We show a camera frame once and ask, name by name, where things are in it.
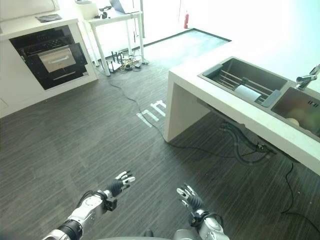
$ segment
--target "red fire extinguisher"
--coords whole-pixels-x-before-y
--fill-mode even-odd
[[[188,28],[188,21],[189,21],[189,14],[186,12],[185,17],[184,17],[184,28]]]

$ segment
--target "kitchen island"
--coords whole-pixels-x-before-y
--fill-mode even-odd
[[[305,53],[305,49],[300,51],[298,44],[287,39],[268,44],[231,41],[171,69],[164,129],[166,141],[210,112],[198,102],[200,99],[320,175],[320,142],[198,76],[225,59],[236,57],[295,81],[320,63],[320,48],[313,49],[312,54]],[[320,93],[320,80],[312,81],[308,88]]]

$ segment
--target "gray carpet floor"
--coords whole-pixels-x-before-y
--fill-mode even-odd
[[[85,191],[104,189],[130,169],[136,182],[84,240],[140,236],[146,229],[156,237],[172,238],[177,229],[191,229],[176,194],[184,182],[209,211],[223,216],[224,232],[232,240],[320,239],[307,220],[280,214],[291,203],[285,176],[292,162],[285,156],[246,167],[235,158],[211,154],[233,156],[230,136],[219,131],[222,119],[212,113],[172,141],[211,153],[173,147],[137,117],[136,103],[124,97],[157,116],[158,122],[148,120],[163,133],[165,118],[150,104],[166,103],[169,68],[224,43],[198,31],[184,33],[146,47],[150,64],[139,72],[107,78],[97,68],[99,80],[2,118],[0,230],[20,239],[41,239],[64,222]],[[241,150],[250,152],[244,145]],[[295,163],[288,180],[292,211],[319,228],[320,176]]]

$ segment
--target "built-in oven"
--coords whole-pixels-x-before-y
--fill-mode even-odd
[[[82,48],[67,25],[10,41],[45,90],[88,74]]]

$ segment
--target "stainless steel sink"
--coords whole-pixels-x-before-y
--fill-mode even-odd
[[[249,102],[269,107],[280,95],[287,79],[237,58],[227,59],[199,77]]]
[[[283,117],[285,122],[289,121],[320,137],[320,96],[317,99],[290,87],[271,108],[271,111]]]
[[[198,76],[320,142],[320,93],[235,57]]]

